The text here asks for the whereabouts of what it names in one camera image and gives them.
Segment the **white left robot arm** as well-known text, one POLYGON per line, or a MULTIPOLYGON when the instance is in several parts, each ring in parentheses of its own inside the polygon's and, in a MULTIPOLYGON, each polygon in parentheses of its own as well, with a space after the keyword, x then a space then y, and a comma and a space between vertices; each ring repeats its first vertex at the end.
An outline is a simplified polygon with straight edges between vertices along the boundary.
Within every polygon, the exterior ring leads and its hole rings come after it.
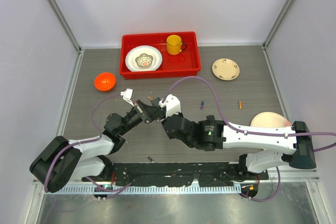
POLYGON ((112 169, 102 157, 121 148, 125 142, 123 135, 141 122, 161 121, 170 115, 167 101, 157 98, 147 105, 137 100, 125 116, 110 114, 103 132, 96 137, 83 140, 55 137, 31 163, 29 171, 50 193, 61 190, 78 177, 95 176, 105 182, 111 177, 112 169))

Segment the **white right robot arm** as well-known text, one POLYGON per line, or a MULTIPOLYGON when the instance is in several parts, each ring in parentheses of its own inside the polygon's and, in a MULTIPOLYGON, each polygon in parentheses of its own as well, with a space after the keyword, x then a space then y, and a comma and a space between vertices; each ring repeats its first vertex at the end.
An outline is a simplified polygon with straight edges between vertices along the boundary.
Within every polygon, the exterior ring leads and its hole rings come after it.
POLYGON ((162 126, 168 138, 198 150, 258 149, 258 153, 239 157, 237 173, 242 179, 250 179, 255 174, 285 164, 296 169, 316 168, 312 139, 307 135, 305 122, 295 121, 291 126, 278 128, 253 128, 228 125, 212 115, 196 123, 178 113, 164 119, 162 126))

